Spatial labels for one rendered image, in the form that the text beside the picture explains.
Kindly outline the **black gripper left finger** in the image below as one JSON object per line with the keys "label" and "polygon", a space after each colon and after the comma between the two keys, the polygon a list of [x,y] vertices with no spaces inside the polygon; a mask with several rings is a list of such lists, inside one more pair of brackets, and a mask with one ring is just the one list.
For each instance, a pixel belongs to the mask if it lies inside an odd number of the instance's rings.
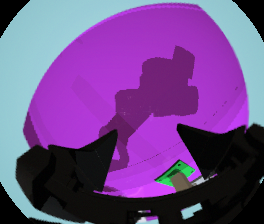
{"label": "black gripper left finger", "polygon": [[101,139],[92,141],[79,149],[47,145],[48,151],[54,152],[57,161],[72,165],[81,173],[84,179],[91,183],[95,192],[103,193],[103,186],[107,180],[108,169],[111,167],[113,152],[117,141],[117,129],[105,133]]}

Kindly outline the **green board with square handle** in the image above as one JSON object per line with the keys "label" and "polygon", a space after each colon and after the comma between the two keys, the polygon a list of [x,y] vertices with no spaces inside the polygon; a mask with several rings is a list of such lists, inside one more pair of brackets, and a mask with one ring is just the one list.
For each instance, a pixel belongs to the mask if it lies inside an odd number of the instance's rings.
{"label": "green board with square handle", "polygon": [[164,172],[164,175],[157,177],[155,181],[156,183],[173,186],[175,192],[179,192],[179,190],[192,188],[193,185],[189,183],[188,177],[191,176],[193,172],[195,172],[195,169],[189,167],[187,163],[179,159],[168,171]]}

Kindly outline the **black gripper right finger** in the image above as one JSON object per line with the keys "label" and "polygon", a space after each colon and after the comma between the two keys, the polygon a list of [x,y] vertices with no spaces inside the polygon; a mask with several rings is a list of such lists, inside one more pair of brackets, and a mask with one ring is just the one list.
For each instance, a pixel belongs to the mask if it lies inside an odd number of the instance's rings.
{"label": "black gripper right finger", "polygon": [[187,145],[189,153],[196,161],[197,168],[200,169],[204,180],[210,176],[217,175],[216,168],[220,165],[222,159],[225,159],[226,152],[232,147],[234,139],[245,135],[246,125],[234,127],[233,131],[222,133],[213,133],[204,131],[204,129],[189,127],[177,123],[176,129],[179,132],[180,139]]}

